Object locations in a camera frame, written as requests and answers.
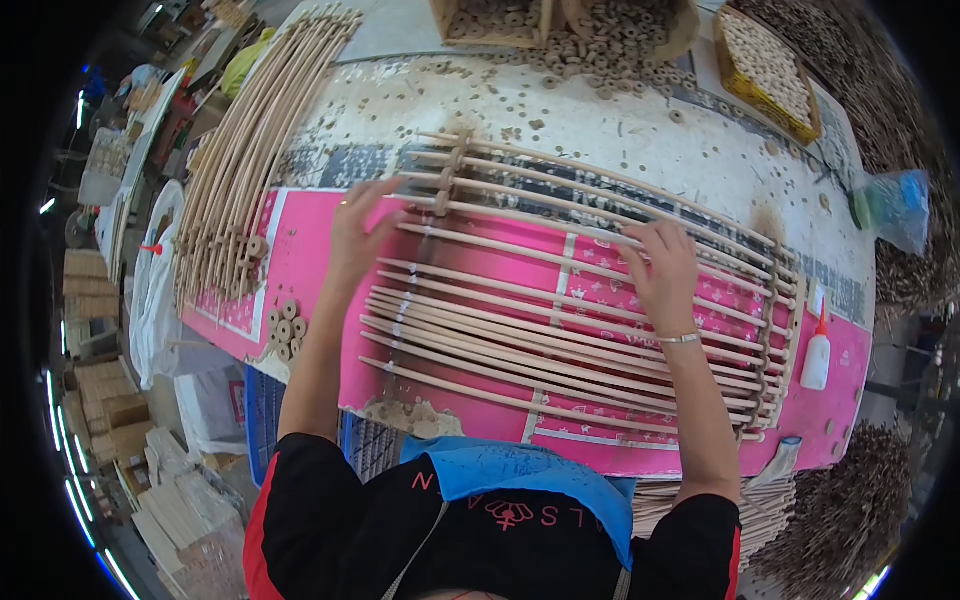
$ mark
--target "silver bracelet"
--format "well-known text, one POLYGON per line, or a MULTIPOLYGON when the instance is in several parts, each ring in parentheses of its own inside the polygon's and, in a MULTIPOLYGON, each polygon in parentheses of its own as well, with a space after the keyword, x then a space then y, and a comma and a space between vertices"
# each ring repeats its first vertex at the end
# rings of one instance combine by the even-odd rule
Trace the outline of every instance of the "silver bracelet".
POLYGON ((699 333, 687 333, 682 335, 679 338, 657 338, 657 341, 661 344, 686 344, 687 342, 693 342, 694 340, 699 340, 699 333))

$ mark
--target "yellow-green cloth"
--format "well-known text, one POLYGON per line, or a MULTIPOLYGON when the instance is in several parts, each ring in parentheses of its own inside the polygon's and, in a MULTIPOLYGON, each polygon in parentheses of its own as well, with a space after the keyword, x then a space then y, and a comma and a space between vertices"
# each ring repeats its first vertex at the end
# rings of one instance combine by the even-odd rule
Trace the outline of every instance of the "yellow-green cloth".
POLYGON ((237 56, 233 57, 233 60, 227 65, 227 69, 224 71, 224 78, 220 82, 220 89, 223 90, 224 94, 226 94, 230 100, 236 98, 237 94, 240 93, 240 86, 243 85, 243 81, 247 79, 247 74, 250 73, 253 64, 260 58, 263 51, 267 49, 267 43, 275 33, 276 28, 274 27, 263 30, 263 33, 260 34, 260 39, 253 46, 244 48, 238 52, 237 56))

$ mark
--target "glue bottle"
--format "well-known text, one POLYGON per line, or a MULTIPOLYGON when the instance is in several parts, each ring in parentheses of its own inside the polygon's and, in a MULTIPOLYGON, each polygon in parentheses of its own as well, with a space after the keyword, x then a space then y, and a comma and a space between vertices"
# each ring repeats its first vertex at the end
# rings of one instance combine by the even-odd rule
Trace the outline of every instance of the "glue bottle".
POLYGON ((804 372, 800 376, 800 387, 822 392, 827 386, 830 368, 830 340, 827 339, 827 300, 820 308, 820 323, 813 339, 806 346, 804 372))

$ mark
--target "person's left hand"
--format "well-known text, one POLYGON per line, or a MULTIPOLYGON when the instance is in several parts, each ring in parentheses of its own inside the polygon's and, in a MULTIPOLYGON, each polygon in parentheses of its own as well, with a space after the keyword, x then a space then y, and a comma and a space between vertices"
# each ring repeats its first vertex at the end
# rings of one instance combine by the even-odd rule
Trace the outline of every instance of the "person's left hand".
POLYGON ((406 213, 385 215, 367 233, 367 216, 383 196, 393 194, 405 181, 394 177, 386 181, 363 181, 354 185, 337 206, 330 230, 330 258, 324 288, 350 296, 370 270, 377 251, 406 213))

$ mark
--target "black shirt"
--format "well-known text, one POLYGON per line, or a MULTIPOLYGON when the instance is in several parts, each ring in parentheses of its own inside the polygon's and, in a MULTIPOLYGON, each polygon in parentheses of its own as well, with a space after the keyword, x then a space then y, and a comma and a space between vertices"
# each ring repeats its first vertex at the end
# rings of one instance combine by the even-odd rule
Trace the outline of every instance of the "black shirt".
MULTIPOLYGON (((428 456, 360 483, 336 444, 276 446, 247 530, 252 600, 379 599, 426 540, 396 598, 478 589, 509 600, 613 598, 621 565, 599 520, 561 493, 500 490, 443 505, 428 456)), ((634 538, 631 599, 731 598, 739 511, 688 498, 652 538, 634 538)))

